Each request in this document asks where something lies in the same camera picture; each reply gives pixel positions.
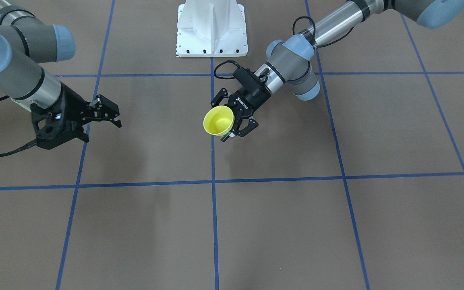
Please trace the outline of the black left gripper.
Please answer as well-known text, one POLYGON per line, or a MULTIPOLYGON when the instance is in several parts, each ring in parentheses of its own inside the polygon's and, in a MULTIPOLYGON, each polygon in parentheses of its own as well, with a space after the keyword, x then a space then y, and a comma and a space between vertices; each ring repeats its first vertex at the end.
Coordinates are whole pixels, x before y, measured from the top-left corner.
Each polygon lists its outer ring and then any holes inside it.
POLYGON ((234 93, 221 88, 211 100, 211 107, 230 107, 234 113, 234 123, 221 142, 236 136, 245 137, 259 126, 254 119, 254 113, 271 97, 267 81, 271 75, 270 68, 262 68, 259 73, 248 68, 237 67, 228 80, 236 80, 241 85, 234 93))

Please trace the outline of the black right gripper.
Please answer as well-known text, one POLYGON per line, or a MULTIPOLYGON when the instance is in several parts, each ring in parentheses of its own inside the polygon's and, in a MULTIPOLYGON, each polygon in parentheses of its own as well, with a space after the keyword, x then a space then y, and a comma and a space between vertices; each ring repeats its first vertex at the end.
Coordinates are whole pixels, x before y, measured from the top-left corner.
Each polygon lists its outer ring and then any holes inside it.
POLYGON ((88 143, 89 136, 84 132, 83 125, 90 122, 109 121, 121 128, 119 116, 118 105, 102 94, 89 103, 65 84, 61 85, 59 98, 50 107, 31 105, 36 145, 45 150, 73 139, 88 143))

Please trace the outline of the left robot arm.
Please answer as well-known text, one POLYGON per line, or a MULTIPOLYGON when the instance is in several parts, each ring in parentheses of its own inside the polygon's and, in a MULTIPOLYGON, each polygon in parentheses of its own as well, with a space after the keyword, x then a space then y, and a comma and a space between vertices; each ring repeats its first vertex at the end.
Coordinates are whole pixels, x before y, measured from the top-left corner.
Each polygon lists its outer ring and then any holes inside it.
POLYGON ((267 60, 256 71, 227 60, 226 64, 235 66, 230 79, 240 88, 234 93, 219 90, 204 117, 204 130, 221 141, 247 136, 259 125, 253 118, 256 110, 284 84, 291 85, 302 101, 315 98, 321 89, 311 66, 316 51, 339 42, 357 24, 388 9, 435 29, 456 18, 464 10, 464 0, 347 0, 319 21, 311 20, 308 28, 293 31, 287 40, 272 41, 266 49, 267 60))

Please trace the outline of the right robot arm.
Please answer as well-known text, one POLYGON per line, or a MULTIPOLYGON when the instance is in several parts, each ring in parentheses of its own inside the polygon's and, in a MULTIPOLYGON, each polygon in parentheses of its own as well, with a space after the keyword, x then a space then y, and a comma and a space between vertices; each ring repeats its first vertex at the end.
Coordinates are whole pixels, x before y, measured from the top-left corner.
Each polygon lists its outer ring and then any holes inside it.
POLYGON ((85 101, 41 64, 72 59, 76 45, 61 25, 46 25, 13 0, 0 0, 0 92, 31 112, 35 139, 16 154, 34 146, 51 150, 73 139, 89 142, 84 125, 109 121, 121 127, 118 105, 98 94, 85 101))

